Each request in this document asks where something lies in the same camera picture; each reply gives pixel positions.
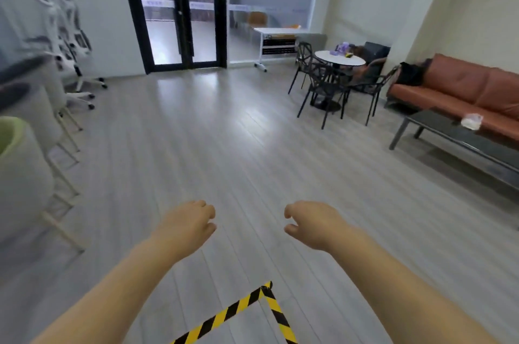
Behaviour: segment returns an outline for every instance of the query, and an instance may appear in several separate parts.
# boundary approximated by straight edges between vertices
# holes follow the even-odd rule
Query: black metal chair
[[[379,75],[372,76],[364,75],[361,79],[361,83],[356,84],[355,80],[347,86],[348,91],[345,95],[345,104],[348,102],[348,98],[350,97],[351,90],[355,90],[361,92],[363,94],[368,94],[372,96],[370,111],[367,114],[366,126],[370,121],[370,117],[375,117],[375,112],[377,110],[378,99],[380,98],[380,91],[386,85],[386,83],[394,76],[395,72],[399,69],[400,65],[397,65],[387,75]]]
[[[299,72],[303,72],[305,74],[305,78],[302,80],[302,85],[305,85],[306,76],[308,75],[308,71],[310,68],[310,63],[312,62],[312,57],[314,55],[314,52],[312,51],[312,45],[307,42],[299,42],[299,45],[297,46],[297,71],[295,72],[294,80],[292,80],[292,84],[290,85],[289,94],[290,91],[292,91],[292,87],[294,86],[295,79],[297,78],[297,75]]]
[[[342,99],[342,111],[341,111],[341,120],[344,117],[344,105],[346,104],[346,93],[348,91],[347,85],[342,83],[338,83],[338,79],[341,76],[347,75],[347,73],[341,71],[340,69],[335,69],[328,64],[323,64],[321,62],[311,62],[308,69],[308,76],[310,78],[310,87],[308,87],[308,92],[306,93],[305,100],[302,102],[301,109],[297,114],[297,118],[301,116],[302,109],[305,107],[306,101],[310,93],[312,94],[311,104],[313,105],[315,99],[318,96],[323,96],[325,100],[328,102],[326,113],[324,115],[323,125],[321,129],[324,129],[324,125],[326,124],[326,119],[328,118],[328,113],[330,112],[330,107],[333,102],[333,98],[340,94],[338,102]]]

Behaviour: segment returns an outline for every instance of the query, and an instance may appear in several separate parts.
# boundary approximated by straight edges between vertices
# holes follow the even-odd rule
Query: item on table
[[[342,42],[339,46],[337,46],[337,51],[339,54],[345,55],[350,48],[350,44],[348,42]]]
[[[461,120],[461,125],[470,130],[477,131],[480,129],[482,121],[483,116],[480,114],[467,114],[465,117],[463,117],[463,120]]]

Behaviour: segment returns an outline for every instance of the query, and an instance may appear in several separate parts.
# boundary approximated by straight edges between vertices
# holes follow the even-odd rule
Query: dark glass coffee table
[[[424,130],[428,130],[519,173],[519,143],[517,141],[487,130],[471,131],[461,126],[459,118],[436,108],[407,116],[394,136],[389,150],[394,150],[410,122],[419,126],[414,136],[415,139],[418,139]]]

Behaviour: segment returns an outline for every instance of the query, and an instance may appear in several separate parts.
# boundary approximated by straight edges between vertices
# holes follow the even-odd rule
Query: glass door
[[[225,0],[129,0],[146,73],[225,67]]]

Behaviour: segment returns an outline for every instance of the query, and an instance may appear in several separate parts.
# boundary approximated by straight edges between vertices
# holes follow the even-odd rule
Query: forearm
[[[50,325],[33,343],[118,343],[171,268],[148,240],[136,246],[120,264],[79,302]]]
[[[329,251],[395,344],[496,343],[478,322],[361,230],[349,226],[337,230]]]

